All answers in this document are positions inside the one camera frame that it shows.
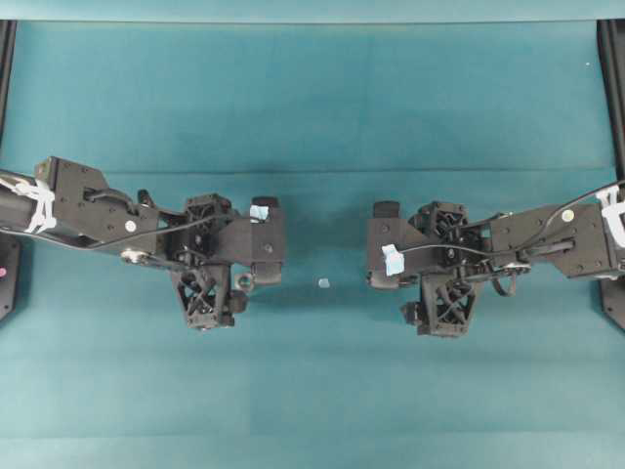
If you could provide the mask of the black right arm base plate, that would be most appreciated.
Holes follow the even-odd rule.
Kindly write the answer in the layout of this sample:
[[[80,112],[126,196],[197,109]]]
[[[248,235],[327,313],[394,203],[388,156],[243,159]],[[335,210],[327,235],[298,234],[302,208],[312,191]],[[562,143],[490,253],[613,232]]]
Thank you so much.
[[[624,277],[594,278],[592,285],[596,311],[612,325],[624,330]]]

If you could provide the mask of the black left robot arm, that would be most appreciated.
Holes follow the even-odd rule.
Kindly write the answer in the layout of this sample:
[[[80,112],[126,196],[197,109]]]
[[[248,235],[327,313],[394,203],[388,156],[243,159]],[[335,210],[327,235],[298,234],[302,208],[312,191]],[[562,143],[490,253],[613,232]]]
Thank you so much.
[[[1,314],[15,308],[20,237],[169,272],[188,327],[234,325],[248,295],[281,281],[284,212],[277,198],[252,199],[247,212],[216,193],[159,207],[146,190],[112,188],[95,168],[51,156],[33,175],[1,173]]]

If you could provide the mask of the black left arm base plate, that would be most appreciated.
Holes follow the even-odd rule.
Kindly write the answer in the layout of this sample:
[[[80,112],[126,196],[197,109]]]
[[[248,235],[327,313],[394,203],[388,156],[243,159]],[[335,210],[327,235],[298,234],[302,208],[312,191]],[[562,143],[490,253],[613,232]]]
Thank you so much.
[[[21,265],[21,244],[13,236],[1,234],[0,319],[15,308]]]

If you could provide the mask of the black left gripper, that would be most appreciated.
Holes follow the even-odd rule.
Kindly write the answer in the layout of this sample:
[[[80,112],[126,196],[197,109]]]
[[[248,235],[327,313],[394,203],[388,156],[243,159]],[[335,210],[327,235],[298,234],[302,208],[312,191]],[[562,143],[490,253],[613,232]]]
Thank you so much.
[[[255,196],[251,204],[269,209],[278,208],[274,196]],[[192,226],[174,235],[172,255],[184,267],[171,273],[184,320],[188,327],[208,330],[232,327],[234,315],[244,310],[244,295],[231,288],[231,264],[215,258],[217,234],[239,213],[230,200],[216,193],[190,198],[184,214]],[[252,276],[258,285],[281,283],[280,262],[255,263]]]

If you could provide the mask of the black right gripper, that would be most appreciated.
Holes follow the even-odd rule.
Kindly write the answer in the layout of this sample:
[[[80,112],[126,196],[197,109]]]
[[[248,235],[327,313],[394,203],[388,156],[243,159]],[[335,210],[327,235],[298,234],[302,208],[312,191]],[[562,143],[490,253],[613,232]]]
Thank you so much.
[[[398,218],[399,203],[376,201],[373,217]],[[480,283],[469,280],[479,272],[479,230],[469,226],[462,205],[439,201],[421,207],[408,224],[427,238],[428,247],[418,252],[420,298],[404,304],[402,314],[419,335],[460,337],[468,331],[481,291]],[[367,282],[375,289],[398,289],[398,276],[382,271],[370,271]]]

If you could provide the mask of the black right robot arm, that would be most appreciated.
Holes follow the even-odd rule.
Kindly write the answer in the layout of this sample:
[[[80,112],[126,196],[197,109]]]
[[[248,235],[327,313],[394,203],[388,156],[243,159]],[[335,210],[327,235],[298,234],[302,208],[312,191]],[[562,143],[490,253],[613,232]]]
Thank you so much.
[[[515,295],[538,263],[569,279],[600,284],[604,313],[624,324],[624,184],[617,181],[563,205],[497,213],[472,222],[464,205],[433,201],[404,219],[396,201],[378,201],[367,222],[368,284],[416,285],[401,313],[418,334],[464,335],[486,283]]]

